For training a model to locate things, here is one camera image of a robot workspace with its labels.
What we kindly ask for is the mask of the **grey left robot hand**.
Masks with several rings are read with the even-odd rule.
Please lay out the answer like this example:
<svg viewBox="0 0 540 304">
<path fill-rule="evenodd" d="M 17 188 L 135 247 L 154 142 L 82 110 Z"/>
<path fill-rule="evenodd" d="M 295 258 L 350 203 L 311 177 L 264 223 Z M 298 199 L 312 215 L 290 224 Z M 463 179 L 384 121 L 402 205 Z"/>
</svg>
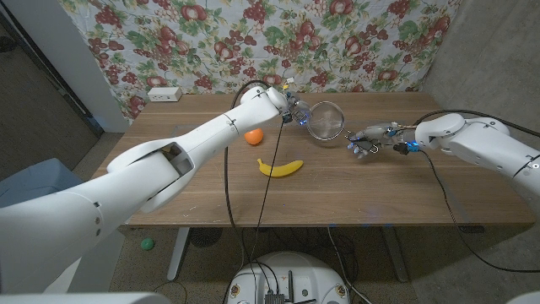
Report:
<svg viewBox="0 0 540 304">
<path fill-rule="evenodd" d="M 311 113 L 310 105 L 296 95 L 289 95 L 287 101 L 291 117 L 299 125 L 306 125 Z"/>
</svg>

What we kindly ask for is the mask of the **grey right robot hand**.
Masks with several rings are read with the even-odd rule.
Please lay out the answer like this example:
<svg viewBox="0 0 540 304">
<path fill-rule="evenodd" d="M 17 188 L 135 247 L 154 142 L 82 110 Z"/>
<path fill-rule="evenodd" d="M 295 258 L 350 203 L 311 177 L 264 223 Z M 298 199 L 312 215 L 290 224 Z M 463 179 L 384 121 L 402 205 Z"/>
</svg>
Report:
<svg viewBox="0 0 540 304">
<path fill-rule="evenodd" d="M 374 155 L 383 149 L 392 149 L 400 155 L 407 155 L 415 140 L 414 125 L 385 122 L 369 126 L 358 132 L 347 131 L 347 146 L 358 159 Z"/>
</svg>

